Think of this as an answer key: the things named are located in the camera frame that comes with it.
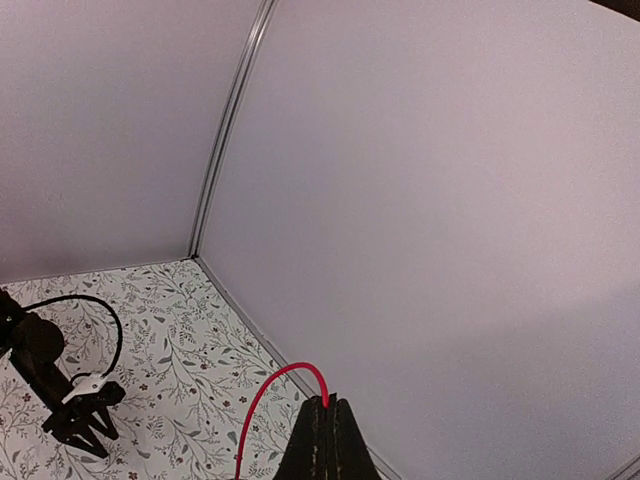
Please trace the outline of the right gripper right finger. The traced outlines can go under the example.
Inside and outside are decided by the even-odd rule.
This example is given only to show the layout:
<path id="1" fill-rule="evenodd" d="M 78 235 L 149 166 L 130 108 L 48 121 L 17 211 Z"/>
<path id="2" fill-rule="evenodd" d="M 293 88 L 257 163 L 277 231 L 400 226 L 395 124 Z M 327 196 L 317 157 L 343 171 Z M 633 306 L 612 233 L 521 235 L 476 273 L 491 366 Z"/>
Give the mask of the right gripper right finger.
<path id="1" fill-rule="evenodd" d="M 326 479 L 380 479 L 349 402 L 337 395 L 329 396 L 324 437 Z"/>

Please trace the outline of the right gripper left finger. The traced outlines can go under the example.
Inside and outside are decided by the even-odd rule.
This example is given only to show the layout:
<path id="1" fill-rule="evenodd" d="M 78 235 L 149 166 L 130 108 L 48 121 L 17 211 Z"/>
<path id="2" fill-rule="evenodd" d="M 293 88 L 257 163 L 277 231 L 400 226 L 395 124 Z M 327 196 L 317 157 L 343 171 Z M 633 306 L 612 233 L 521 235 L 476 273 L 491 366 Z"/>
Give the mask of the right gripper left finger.
<path id="1" fill-rule="evenodd" d="M 320 396 L 305 400 L 274 480 L 326 478 L 327 409 Z"/>

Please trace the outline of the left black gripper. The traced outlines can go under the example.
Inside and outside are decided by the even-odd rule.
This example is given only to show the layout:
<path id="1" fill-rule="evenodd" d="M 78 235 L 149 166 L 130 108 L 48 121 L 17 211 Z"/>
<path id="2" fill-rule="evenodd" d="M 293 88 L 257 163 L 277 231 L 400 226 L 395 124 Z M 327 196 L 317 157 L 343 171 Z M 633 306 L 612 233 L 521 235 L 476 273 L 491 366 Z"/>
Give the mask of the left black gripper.
<path id="1" fill-rule="evenodd" d="M 62 332 L 54 323 L 27 312 L 5 290 L 1 291 L 1 356 L 9 355 L 10 363 L 51 411 L 42 428 L 52 435 L 61 433 L 65 411 L 62 400 L 72 390 L 69 379 L 55 365 L 64 346 Z M 87 423 L 110 440 L 119 438 L 106 406 L 92 410 Z M 72 433 L 64 443 L 101 459 L 109 456 L 91 429 Z"/>

